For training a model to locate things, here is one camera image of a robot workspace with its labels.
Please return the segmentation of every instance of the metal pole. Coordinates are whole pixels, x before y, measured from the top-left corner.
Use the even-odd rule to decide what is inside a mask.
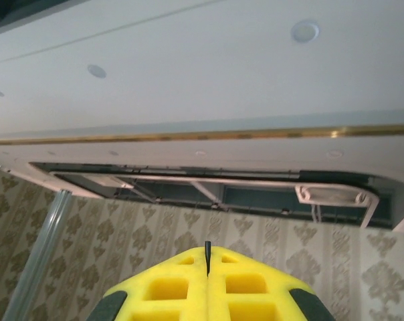
[[[7,306],[3,321],[28,320],[29,309],[37,294],[41,276],[52,256],[58,234],[66,222],[65,215],[71,195],[69,191],[65,190],[56,193]]]

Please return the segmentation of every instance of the black rubber edge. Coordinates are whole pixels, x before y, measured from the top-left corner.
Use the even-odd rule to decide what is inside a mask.
[[[211,269],[211,242],[205,241],[205,261],[207,262],[207,276]]]
[[[114,321],[127,296],[125,291],[117,291],[103,297],[86,321]]]
[[[302,289],[290,290],[290,294],[308,321],[335,321],[318,296]]]

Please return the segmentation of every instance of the wall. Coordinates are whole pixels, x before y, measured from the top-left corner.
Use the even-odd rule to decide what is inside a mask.
[[[80,197],[30,320],[83,321],[110,286],[207,239],[309,283],[337,320],[404,320],[404,234]]]
[[[0,172],[0,320],[54,196]]]

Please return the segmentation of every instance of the ceiling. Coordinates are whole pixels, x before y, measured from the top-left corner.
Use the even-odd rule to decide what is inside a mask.
[[[404,122],[404,1],[71,0],[16,25],[0,137]]]
[[[291,29],[306,19],[320,35],[297,43]],[[0,27],[0,91],[0,139],[402,124],[404,0],[71,0]],[[4,169],[96,196],[31,162],[404,183],[404,136],[0,146]]]

